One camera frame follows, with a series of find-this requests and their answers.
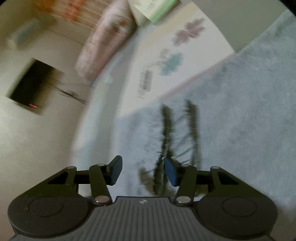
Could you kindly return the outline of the grey sweatpants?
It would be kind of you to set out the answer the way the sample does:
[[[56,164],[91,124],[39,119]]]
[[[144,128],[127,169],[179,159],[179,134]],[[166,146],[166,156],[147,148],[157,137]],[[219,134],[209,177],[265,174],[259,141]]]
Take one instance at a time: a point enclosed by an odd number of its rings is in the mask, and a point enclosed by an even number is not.
[[[90,105],[72,164],[87,169],[123,158],[113,196],[153,195],[153,171],[165,154],[164,115],[170,111],[170,153],[198,169],[220,166],[295,210],[295,16],[285,11],[234,57],[188,87],[130,115],[103,132]]]

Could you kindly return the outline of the patchwork floral bed sheet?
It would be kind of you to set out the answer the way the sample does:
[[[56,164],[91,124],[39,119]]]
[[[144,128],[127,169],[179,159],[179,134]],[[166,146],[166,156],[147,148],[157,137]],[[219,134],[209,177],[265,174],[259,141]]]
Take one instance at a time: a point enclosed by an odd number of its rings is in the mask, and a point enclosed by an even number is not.
[[[280,1],[187,1],[138,30],[97,80],[89,109],[127,115],[187,85],[247,45],[283,12]]]

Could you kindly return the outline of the pink folded quilt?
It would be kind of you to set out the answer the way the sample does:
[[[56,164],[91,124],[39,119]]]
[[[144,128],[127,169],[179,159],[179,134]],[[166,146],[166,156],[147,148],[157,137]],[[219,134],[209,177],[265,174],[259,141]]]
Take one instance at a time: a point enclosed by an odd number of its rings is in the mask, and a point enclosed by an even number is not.
[[[77,74],[92,85],[136,27],[128,1],[114,1],[86,40],[75,65]]]

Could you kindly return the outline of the patchwork pillow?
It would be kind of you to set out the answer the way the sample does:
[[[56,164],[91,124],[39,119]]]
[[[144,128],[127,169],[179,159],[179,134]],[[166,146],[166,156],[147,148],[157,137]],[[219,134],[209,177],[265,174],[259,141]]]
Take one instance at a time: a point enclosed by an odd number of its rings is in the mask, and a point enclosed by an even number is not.
[[[135,22],[138,27],[143,27],[147,22],[148,19],[135,7],[135,3],[137,1],[135,0],[128,0],[128,4],[130,6],[130,10],[133,14],[133,17],[135,19]]]

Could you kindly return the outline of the patterned curtain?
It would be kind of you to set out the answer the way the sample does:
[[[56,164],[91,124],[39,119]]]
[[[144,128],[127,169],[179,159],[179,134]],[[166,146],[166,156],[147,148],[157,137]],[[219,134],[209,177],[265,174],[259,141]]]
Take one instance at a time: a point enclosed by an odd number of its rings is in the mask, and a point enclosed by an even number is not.
[[[112,0],[41,0],[33,1],[37,13],[93,28]]]

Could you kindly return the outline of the green white book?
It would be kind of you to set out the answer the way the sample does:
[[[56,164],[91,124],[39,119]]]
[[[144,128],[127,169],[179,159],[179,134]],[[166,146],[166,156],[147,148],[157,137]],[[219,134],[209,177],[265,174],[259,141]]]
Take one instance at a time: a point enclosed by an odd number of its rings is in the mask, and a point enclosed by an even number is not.
[[[132,5],[155,24],[178,3],[179,1],[177,0],[139,0]]]

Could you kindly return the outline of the black wall television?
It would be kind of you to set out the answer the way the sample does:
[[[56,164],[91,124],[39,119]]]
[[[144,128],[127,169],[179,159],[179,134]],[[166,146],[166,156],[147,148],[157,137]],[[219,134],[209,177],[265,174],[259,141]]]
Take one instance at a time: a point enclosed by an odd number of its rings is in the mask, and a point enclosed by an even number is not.
[[[6,97],[16,105],[40,115],[49,104],[63,75],[59,69],[31,58],[15,79]]]

